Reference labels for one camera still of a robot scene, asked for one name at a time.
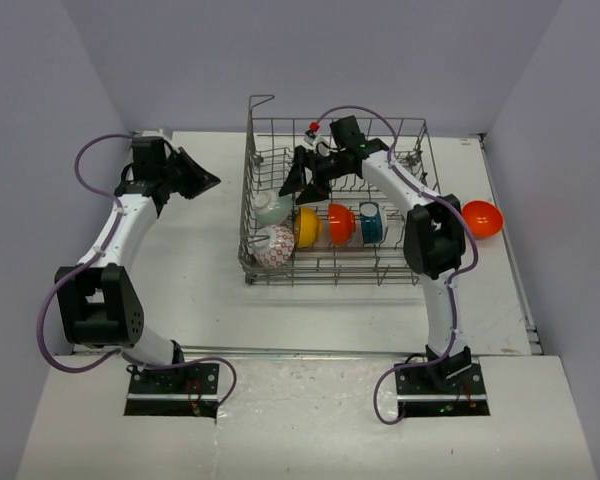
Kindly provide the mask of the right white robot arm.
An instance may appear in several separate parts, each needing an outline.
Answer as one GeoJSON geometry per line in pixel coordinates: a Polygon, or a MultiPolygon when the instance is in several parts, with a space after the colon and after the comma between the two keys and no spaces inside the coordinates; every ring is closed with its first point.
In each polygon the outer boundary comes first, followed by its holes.
{"type": "Polygon", "coordinates": [[[403,255],[418,275],[428,315],[426,359],[405,362],[410,380],[427,380],[436,392],[457,386],[471,366],[471,352],[463,337],[457,301],[457,279],[474,269],[463,265],[475,240],[461,215],[459,200],[442,196],[417,180],[398,160],[393,144],[367,138],[353,116],[329,126],[335,145],[322,147],[319,125],[310,124],[305,143],[294,150],[292,166],[279,190],[293,194],[300,205],[328,199],[332,181],[354,174],[378,189],[405,220],[403,255]]]}

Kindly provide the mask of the pale green ceramic bowl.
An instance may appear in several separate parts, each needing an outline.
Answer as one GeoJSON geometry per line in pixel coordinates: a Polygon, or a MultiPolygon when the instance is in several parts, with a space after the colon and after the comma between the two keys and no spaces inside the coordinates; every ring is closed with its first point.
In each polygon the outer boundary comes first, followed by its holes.
{"type": "Polygon", "coordinates": [[[290,196],[280,197],[276,190],[265,190],[255,195],[253,208],[260,225],[278,225],[290,215],[293,201],[290,196]]]}

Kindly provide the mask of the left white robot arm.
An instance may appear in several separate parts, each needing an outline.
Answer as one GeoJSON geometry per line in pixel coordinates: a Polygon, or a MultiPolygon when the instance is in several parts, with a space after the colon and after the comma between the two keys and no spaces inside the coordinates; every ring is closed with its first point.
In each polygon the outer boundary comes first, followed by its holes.
{"type": "Polygon", "coordinates": [[[111,202],[109,217],[77,264],[57,270],[51,296],[70,344],[105,348],[154,368],[154,383],[175,393],[188,379],[182,348],[146,326],[130,269],[172,196],[193,200],[221,181],[161,134],[124,138],[130,143],[130,161],[116,188],[103,194],[111,202]]]}

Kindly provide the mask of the orange plastic bowl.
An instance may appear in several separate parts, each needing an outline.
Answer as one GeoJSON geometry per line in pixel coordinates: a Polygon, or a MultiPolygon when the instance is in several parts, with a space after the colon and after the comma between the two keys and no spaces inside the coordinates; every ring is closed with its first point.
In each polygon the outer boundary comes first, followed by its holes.
{"type": "Polygon", "coordinates": [[[462,215],[471,232],[477,239],[486,239],[501,232],[504,218],[501,211],[493,204],[473,200],[462,208],[462,215]]]}

